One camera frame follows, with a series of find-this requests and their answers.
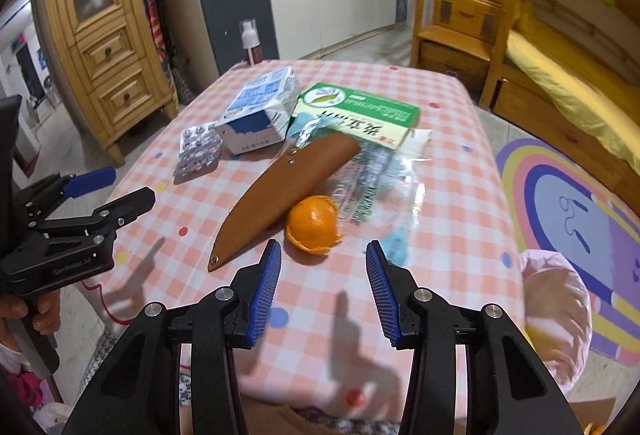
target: human hand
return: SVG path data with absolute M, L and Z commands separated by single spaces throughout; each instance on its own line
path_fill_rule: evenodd
M 33 328 L 43 336 L 53 334 L 60 328 L 60 289 L 54 290 L 36 299 L 38 313 L 33 317 Z M 20 347 L 6 326 L 4 318 L 20 319 L 27 315 L 27 304 L 12 295 L 0 297 L 0 343 L 19 352 Z

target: yellow mattress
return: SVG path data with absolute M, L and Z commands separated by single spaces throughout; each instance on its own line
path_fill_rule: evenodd
M 536 24 L 544 25 L 539 21 L 536 21 Z M 531 37 L 532 40 L 518 31 L 511 30 L 507 41 L 508 57 L 550 95 L 556 108 L 569 122 L 596 137 L 609 152 L 626 160 L 640 175 L 640 126 L 622 111 L 612 98 L 607 97 L 603 90 L 579 74 L 577 69 L 571 68 L 564 62 L 562 64 L 556 62 L 552 58 L 553 52 L 558 52 L 556 46 L 559 44 L 554 36 L 548 35 L 544 36 L 546 39 L 540 39 L 539 33 L 527 32 L 531 29 L 527 29 L 526 25 L 522 30 L 525 31 L 525 35 L 529 34 L 527 37 Z M 564 38 L 562 39 L 564 41 L 560 43 L 562 48 L 571 45 L 578 52 L 583 53 Z M 579 65 L 594 63 L 593 59 L 586 54 L 584 61 L 586 63 L 580 62 Z M 607 84 L 607 88 L 612 90 L 614 98 L 620 98 L 622 94 L 625 100 L 630 96 L 628 104 L 624 106 L 632 115 L 638 116 L 640 114 L 636 113 L 636 94 L 632 91 L 637 91 L 640 97 L 640 88 L 625 84 L 626 86 L 614 84 L 613 87 Z

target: yellow bed sheet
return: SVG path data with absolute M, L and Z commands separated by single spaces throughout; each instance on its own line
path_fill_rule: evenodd
M 564 38 L 562 39 L 563 47 L 569 44 Z M 553 50 L 554 43 L 545 43 L 545 45 L 545 50 L 549 50 L 549 46 Z M 569 45 L 583 53 L 573 44 Z M 609 152 L 626 160 L 640 175 L 640 127 L 610 97 L 607 97 L 597 86 L 586 81 L 570 66 L 554 61 L 542 50 L 540 44 L 536 46 L 517 31 L 510 31 L 507 54 L 518 68 L 550 95 L 556 108 L 568 121 L 596 137 Z M 587 54 L 585 54 L 585 61 L 588 65 L 594 63 Z M 636 90 L 640 94 L 640 88 L 631 85 L 629 87 L 630 90 Z M 616 89 L 616 95 L 621 95 L 619 89 Z M 633 108 L 627 106 L 627 109 L 634 111 L 635 101 L 632 100 L 629 103 Z

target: pink plastic bag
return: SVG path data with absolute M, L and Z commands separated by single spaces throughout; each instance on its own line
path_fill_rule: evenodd
M 520 255 L 526 331 L 563 393 L 582 375 L 591 344 L 589 293 L 567 259 L 552 251 Z

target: yellow dot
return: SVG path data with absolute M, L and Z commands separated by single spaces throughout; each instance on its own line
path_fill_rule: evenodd
M 126 251 L 120 251 L 116 255 L 116 262 L 119 263 L 120 265 L 126 263 L 127 259 L 129 259 L 129 255 Z
M 158 184 L 154 186 L 154 191 L 156 193 L 162 193 L 165 189 L 166 189 L 166 182 L 158 182 Z

